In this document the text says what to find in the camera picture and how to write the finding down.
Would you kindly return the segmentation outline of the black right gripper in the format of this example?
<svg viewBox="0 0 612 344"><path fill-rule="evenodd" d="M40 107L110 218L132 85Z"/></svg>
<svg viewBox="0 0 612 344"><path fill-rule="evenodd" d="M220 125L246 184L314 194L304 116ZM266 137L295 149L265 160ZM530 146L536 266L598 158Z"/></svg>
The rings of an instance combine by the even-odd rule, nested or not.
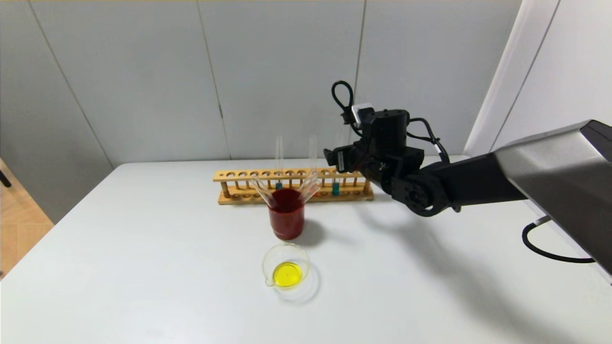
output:
<svg viewBox="0 0 612 344"><path fill-rule="evenodd" d="M323 149L324 158L329 166L336 166L339 173L360 172L370 159L370 154L360 144L350 144L335 148Z"/></svg>

